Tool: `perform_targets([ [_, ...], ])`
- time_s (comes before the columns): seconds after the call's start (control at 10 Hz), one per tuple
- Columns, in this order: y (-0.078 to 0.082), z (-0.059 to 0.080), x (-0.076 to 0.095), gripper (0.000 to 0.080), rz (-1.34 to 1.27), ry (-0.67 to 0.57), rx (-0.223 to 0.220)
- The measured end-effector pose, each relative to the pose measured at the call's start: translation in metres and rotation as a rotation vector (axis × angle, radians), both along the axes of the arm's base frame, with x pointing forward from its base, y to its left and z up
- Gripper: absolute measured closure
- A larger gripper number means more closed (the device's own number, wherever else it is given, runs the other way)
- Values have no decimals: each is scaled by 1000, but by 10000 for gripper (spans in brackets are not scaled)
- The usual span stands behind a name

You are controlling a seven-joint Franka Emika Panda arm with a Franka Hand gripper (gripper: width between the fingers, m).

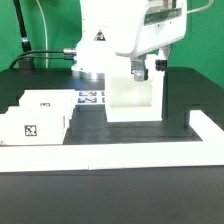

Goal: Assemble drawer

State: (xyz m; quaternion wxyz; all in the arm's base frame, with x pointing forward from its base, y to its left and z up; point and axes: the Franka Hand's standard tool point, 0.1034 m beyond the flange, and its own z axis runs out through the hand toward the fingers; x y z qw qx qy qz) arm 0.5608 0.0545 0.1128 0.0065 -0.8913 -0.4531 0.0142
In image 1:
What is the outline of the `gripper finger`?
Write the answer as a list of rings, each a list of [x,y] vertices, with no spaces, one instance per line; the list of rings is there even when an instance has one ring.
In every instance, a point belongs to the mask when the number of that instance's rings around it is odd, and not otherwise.
[[[155,66],[157,71],[165,71],[167,69],[170,53],[171,53],[170,45],[166,45],[159,49],[158,58],[155,61]]]
[[[146,56],[138,56],[131,59],[131,73],[134,75],[134,80],[143,82],[148,79],[148,69],[146,68]]]

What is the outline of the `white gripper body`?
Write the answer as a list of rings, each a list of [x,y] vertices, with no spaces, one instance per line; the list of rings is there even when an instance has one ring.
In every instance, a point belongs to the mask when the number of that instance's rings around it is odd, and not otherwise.
[[[134,58],[184,38],[187,0],[131,0],[115,24],[115,52]]]

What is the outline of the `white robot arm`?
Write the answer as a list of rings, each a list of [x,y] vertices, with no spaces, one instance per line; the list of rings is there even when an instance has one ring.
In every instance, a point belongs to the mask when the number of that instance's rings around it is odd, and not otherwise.
[[[80,0],[82,36],[72,73],[104,78],[130,72],[148,79],[147,55],[160,52],[164,70],[170,45],[184,38],[187,0]]]

